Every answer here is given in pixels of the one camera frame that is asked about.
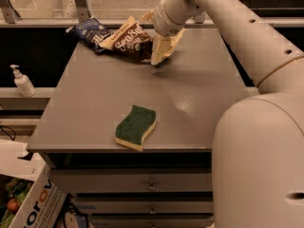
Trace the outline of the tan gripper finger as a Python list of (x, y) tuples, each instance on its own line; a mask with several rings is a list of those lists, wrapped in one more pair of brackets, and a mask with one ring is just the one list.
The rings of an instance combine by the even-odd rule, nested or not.
[(142, 15), (139, 19), (139, 22), (142, 24), (153, 23), (153, 11), (147, 11), (144, 15)]
[(151, 65), (156, 66), (170, 57), (174, 52), (176, 46), (184, 34), (185, 29), (183, 28), (174, 36), (161, 36), (156, 34), (153, 37)]

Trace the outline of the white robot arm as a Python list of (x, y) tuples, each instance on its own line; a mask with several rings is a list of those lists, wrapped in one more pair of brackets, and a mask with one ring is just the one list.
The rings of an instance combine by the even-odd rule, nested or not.
[(238, 0), (162, 0), (162, 36), (206, 12), (258, 94), (220, 118), (212, 146), (216, 228), (304, 228), (304, 52)]

